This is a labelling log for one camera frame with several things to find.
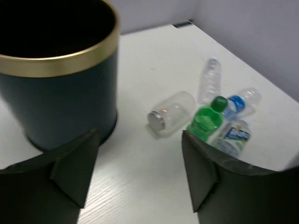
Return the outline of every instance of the white table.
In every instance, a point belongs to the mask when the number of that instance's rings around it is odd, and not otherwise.
[[[206,60],[222,64],[222,94],[257,88],[263,100],[245,120],[252,131],[241,159],[280,170],[298,152],[299,104],[196,26],[165,26],[121,37],[119,120],[100,147],[79,224],[197,224],[181,152],[181,131],[154,139],[152,106],[179,90],[196,96]],[[0,167],[40,154],[0,101]]]

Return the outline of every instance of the empty plastic bottle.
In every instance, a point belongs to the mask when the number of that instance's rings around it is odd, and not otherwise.
[[[180,91],[153,108],[148,114],[149,126],[157,133],[173,132],[191,119],[194,108],[193,96]]]
[[[200,77],[198,102],[200,104],[210,104],[212,100],[219,96],[221,86],[221,64],[214,58],[210,58]]]
[[[261,94],[255,88],[243,89],[228,98],[228,106],[224,110],[223,116],[227,120],[232,120],[237,116],[243,118],[254,114],[261,99]]]
[[[202,106],[194,115],[193,122],[187,127],[197,137],[207,141],[222,124],[222,112],[228,100],[217,96],[210,105]]]

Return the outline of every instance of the wall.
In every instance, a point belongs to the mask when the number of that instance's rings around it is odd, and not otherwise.
[[[122,33],[192,18],[198,0],[110,0],[119,11]]]
[[[299,101],[298,0],[199,0],[194,23]]]

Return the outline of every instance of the water bottle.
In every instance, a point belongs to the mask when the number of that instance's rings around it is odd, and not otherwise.
[[[148,114],[149,126],[156,133],[174,132],[191,119],[194,108],[193,96],[180,91],[152,109]]]
[[[250,136],[248,124],[244,120],[236,119],[224,127],[212,142],[212,146],[237,158],[250,140]]]
[[[187,130],[206,142],[210,135],[222,125],[222,112],[227,105],[228,100],[226,98],[217,96],[210,105],[202,106],[195,113]]]
[[[228,98],[228,106],[223,112],[224,118],[232,120],[254,114],[262,96],[255,88],[241,90]]]
[[[200,104],[210,104],[216,96],[220,95],[220,74],[220,62],[214,58],[210,58],[201,73],[198,93],[198,102]]]

